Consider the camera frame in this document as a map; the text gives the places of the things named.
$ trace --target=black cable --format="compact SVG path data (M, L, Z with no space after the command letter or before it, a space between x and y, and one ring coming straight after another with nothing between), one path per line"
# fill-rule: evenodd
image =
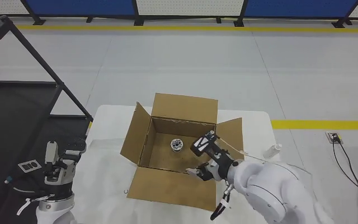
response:
M334 135L334 136L333 136L333 140L332 140L332 143L333 143L333 144L332 144L332 145L333 145L333 154L335 155L335 159L336 159L336 162L337 162L338 166L340 167L340 169L341 169L341 171L344 173L344 175L345 175L355 186L358 187L358 184L355 183L355 182L346 174L346 172L344 172L343 168L341 167L340 163L338 162L338 159L337 159L337 156L336 156L336 150L335 150L335 142L338 142L338 143L341 145L341 147L342 147L342 149L343 149L343 152L345 153L345 155L346 155L346 157L347 157L347 159L348 159L349 168L350 168L350 170L351 170L351 172L352 172L352 174L353 174L355 180L356 180L357 183L358 183L357 177L356 177L356 175L355 175L355 173L354 173L354 171L353 171L352 165L351 165L351 160L349 159L349 157L348 157L348 155L347 155L347 153L346 153L346 150L345 150L344 147L342 146L340 138L339 138L337 135Z
M226 200L226 202L230 201L230 193L229 194L224 194L223 195L223 199ZM223 211L225 210L225 206L223 206L221 203L218 204L217 208L215 209L215 211L213 212L213 214L211 214L210 216L210 220L214 220L216 219L218 216L221 215L221 213L223 213Z

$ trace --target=cable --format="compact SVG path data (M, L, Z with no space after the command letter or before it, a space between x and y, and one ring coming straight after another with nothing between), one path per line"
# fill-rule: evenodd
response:
M223 140L222 138L221 138L220 140L223 141L225 144L227 144L230 148L232 148L233 150L237 151L238 153L240 153L240 154L242 154L242 155L244 155L244 156L248 156L248 157L251 157L251 158L255 158L255 159L260 160L260 161L262 161L262 162L268 162L268 163L274 164L274 162L270 162L270 161L267 161L267 160L263 160L263 159L261 159L261 158L257 158L257 157L251 156L251 155L249 155L247 152L244 152L243 150L240 150L240 151L239 151L239 150L237 150L236 148L234 148L232 145L230 145L229 143L227 143L225 140ZM306 172L307 174L312 175L310 172L308 172L308 171L305 170L304 168L301 168L301 167L299 167L299 166L292 165L292 164L287 164L287 165L289 165L289 166L294 166L294 167L296 167L297 169L300 169L300 170Z
M23 193L35 193L33 190L21 190L18 188L13 187L12 189L18 191L18 192L23 192Z
M347 159L348 159L349 168L350 168L350 170L351 170L351 172L352 172L352 174L353 174L355 180L356 180L357 183L358 183L357 177L356 177L356 175L355 175L355 173L354 173L354 171L353 171L352 165L351 165L351 160L349 159L349 157L348 157L348 155L347 155L347 153L346 153L346 150L345 150L344 147L342 146L340 138L337 136L337 134L334 134L334 135L333 135L333 139L332 139L333 154L334 154L334 156L335 156L335 159L336 159L336 162L337 162L338 166L340 167L340 169L341 169L341 171L344 173L344 175L345 175L356 187L358 187L358 184L355 183L355 182L346 174L346 172L343 170L343 168L341 167L340 163L338 162L338 159L337 159L337 156L336 156L336 150L335 150L335 142L338 142L338 143L341 145L341 147L342 147L342 149L343 149L343 152L345 153L345 155L346 155L346 157L347 157Z

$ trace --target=blue wall panel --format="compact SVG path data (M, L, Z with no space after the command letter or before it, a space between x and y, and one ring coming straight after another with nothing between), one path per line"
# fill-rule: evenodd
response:
M27 0L36 14L134 15L131 0Z
M245 16L343 17L356 0L248 0Z

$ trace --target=metal bearing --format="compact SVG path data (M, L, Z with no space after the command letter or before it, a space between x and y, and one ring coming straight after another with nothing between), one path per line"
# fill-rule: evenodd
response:
M178 138L173 139L170 143L170 146L172 147L174 152L180 152L183 148L183 141Z

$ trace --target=yellow floor line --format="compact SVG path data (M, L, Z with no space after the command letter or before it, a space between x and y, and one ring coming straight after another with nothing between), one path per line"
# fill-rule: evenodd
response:
M357 33L358 29L313 27L225 27L225 26L57 26L17 25L22 30L93 30L93 31L248 31L248 32L343 32Z
M272 120L273 129L358 130L357 120Z

